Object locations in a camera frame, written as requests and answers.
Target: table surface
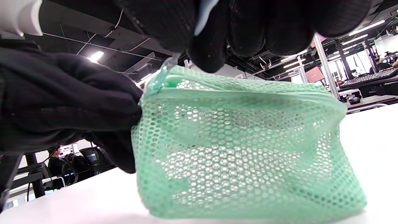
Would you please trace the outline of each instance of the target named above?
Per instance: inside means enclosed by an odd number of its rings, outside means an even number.
[[[398,201],[398,104],[350,114],[340,124],[341,142],[367,196],[364,211],[335,224],[382,224],[396,220]],[[140,201],[136,175],[116,168],[53,194],[8,209],[0,223],[212,224],[264,220],[161,220]]]
[[[384,96],[369,96],[366,98],[362,98],[360,103],[357,104],[350,104],[349,102],[344,103],[349,110],[369,106],[372,104],[382,104],[388,101],[396,100],[398,96],[391,96],[391,95],[384,95]]]
[[[356,89],[344,90],[344,91],[339,92],[339,95],[343,96],[343,95],[351,94],[354,92],[359,92],[359,89],[356,88]]]

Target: black glove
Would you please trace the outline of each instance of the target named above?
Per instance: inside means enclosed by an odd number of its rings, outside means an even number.
[[[129,78],[85,57],[0,48],[0,83],[0,154],[47,150],[89,132],[116,165],[135,172],[129,133],[142,91]]]
[[[305,50],[315,32],[337,37],[355,29],[372,0],[219,0],[204,30],[194,37],[199,0],[115,0],[142,34],[172,52],[187,50],[203,71],[215,72],[227,44],[243,57],[264,46],[276,55]]]

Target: mesh bag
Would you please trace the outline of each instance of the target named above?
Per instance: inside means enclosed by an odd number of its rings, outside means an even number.
[[[339,141],[346,107],[322,86],[162,70],[132,129],[139,193],[162,218],[312,223],[365,196]]]

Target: white pole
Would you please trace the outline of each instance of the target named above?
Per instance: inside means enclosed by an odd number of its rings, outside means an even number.
[[[308,83],[307,76],[305,75],[304,66],[302,65],[301,57],[299,55],[297,56],[297,60],[298,60],[298,63],[300,65],[299,74],[300,74],[301,80],[302,80],[303,83]]]
[[[317,33],[315,33],[315,35],[314,35],[314,43],[315,43],[316,50],[318,51],[319,59],[321,60],[322,65],[324,66],[325,78],[329,82],[330,90],[336,98],[340,98],[339,92],[337,91],[337,88],[336,88],[334,78],[332,76],[332,73],[330,72],[330,68],[329,68],[328,60],[325,55],[325,51],[323,50],[321,40],[319,39],[319,35]]]

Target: ceiling light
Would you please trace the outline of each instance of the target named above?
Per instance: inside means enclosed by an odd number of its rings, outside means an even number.
[[[348,49],[351,49],[351,48],[356,47],[356,46],[357,46],[357,45],[354,44],[354,45],[352,45],[352,46],[350,46],[350,47],[344,48],[343,51],[348,50]]]
[[[349,43],[352,43],[352,42],[354,42],[354,41],[357,41],[357,40],[362,39],[362,38],[367,37],[367,36],[368,36],[368,34],[365,34],[365,35],[363,35],[363,36],[357,37],[357,38],[352,39],[352,40],[350,40],[350,41],[344,42],[344,43],[342,43],[342,45],[347,45],[347,44],[349,44]]]
[[[152,73],[149,73],[149,74],[147,74],[146,76],[144,76],[142,79],[140,79],[140,80],[143,80],[143,79],[146,79],[148,76],[150,76],[150,75],[152,75]]]
[[[148,82],[149,80],[152,79],[152,77],[154,77],[155,75],[159,74],[160,71],[161,71],[161,70],[159,69],[159,70],[157,70],[157,71],[156,71],[155,73],[153,73],[153,74],[148,74],[148,75],[146,75],[144,78],[141,79],[141,81],[140,81],[139,83],[136,83],[136,85],[137,85],[137,86],[140,86],[141,84]]]
[[[293,70],[299,69],[299,68],[300,68],[300,66],[297,66],[297,67],[294,67],[294,68],[292,68],[292,69],[288,69],[288,70],[286,70],[285,72],[290,72],[290,71],[293,71]]]
[[[308,50],[303,50],[302,52],[300,52],[300,53],[298,53],[298,54],[287,56],[287,58],[282,59],[281,62],[287,61],[287,60],[289,60],[289,59],[291,59],[291,58],[294,58],[294,57],[296,57],[296,56],[298,56],[298,55],[302,55],[302,54],[304,54],[304,53],[306,53],[306,52],[308,52]]]
[[[352,33],[350,33],[350,34],[348,34],[348,35],[349,35],[349,36],[352,36],[352,35],[355,35],[355,34],[357,34],[357,33],[361,33],[362,31],[365,31],[365,30],[367,30],[367,29],[370,29],[370,28],[373,28],[373,27],[378,26],[378,25],[380,25],[380,24],[383,24],[384,22],[385,22],[385,20],[382,20],[382,21],[377,22],[377,23],[375,23],[375,24],[373,24],[373,25],[370,25],[370,26],[367,26],[367,27],[365,27],[365,28],[356,30],[356,31],[354,31],[354,32],[352,32]]]
[[[357,45],[354,44],[354,45],[352,45],[352,46],[350,46],[350,47],[344,48],[343,51],[348,50],[348,49],[351,49],[351,48],[356,47],[356,46],[357,46]]]
[[[93,54],[91,57],[88,58],[91,62],[97,63],[97,61],[103,56],[102,51],[97,51],[97,53]]]
[[[258,56],[265,64],[267,64],[265,61],[264,61],[264,59],[259,55]]]
[[[341,58],[337,58],[337,59],[335,59],[335,60],[329,61],[328,63],[332,63],[332,62],[338,61],[338,60],[340,60],[340,59],[341,59]]]
[[[284,66],[283,68],[285,69],[285,68],[287,68],[287,67],[290,67],[290,66],[295,65],[295,64],[298,64],[298,63],[299,63],[298,61],[293,62],[293,63],[291,63],[291,64],[288,64],[288,65]]]
[[[328,60],[333,60],[333,59],[336,59],[336,58],[339,58],[339,57],[340,57],[340,55],[336,55],[336,56],[333,56],[333,57],[329,58]]]

